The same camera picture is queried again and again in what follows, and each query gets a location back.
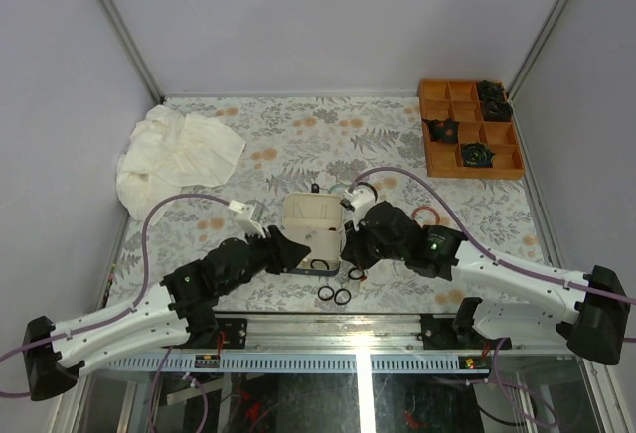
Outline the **cream and navy jewelry box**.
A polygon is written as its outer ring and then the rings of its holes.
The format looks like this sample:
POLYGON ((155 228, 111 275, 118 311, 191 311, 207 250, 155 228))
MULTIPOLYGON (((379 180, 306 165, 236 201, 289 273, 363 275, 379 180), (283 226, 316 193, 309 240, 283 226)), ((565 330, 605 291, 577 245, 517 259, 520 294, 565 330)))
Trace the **cream and navy jewelry box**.
POLYGON ((307 245, 311 253, 292 273, 307 276, 335 276, 344 247, 344 208, 335 194, 290 193, 283 204, 284 235, 307 245))

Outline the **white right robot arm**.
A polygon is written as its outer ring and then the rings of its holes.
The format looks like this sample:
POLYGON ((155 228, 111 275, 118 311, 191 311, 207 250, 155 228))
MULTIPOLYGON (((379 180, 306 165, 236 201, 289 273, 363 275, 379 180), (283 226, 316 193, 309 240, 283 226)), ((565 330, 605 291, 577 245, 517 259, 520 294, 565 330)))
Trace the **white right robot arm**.
POLYGON ((521 299, 514 308, 464 299, 452 326, 460 346, 546 339, 586 360, 619 364, 631 304, 614 271, 526 262, 487 248, 461 230, 421 226, 388 202, 341 204, 352 214, 341 256, 355 267, 367 270, 383 260, 399 261, 424 278, 459 280, 521 299))

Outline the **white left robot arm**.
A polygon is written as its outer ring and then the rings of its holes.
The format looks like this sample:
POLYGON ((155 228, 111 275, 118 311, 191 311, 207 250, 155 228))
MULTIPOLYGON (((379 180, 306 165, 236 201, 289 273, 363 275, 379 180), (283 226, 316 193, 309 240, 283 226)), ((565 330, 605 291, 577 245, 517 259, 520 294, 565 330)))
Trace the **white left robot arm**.
POLYGON ((106 365, 138 353, 216 343, 214 307, 256 274, 287 273, 310 254, 275 226, 264 236, 229 238, 152 285, 141 300, 121 302, 69 321, 41 316, 29 322, 23 353, 28 397, 54 398, 106 365))

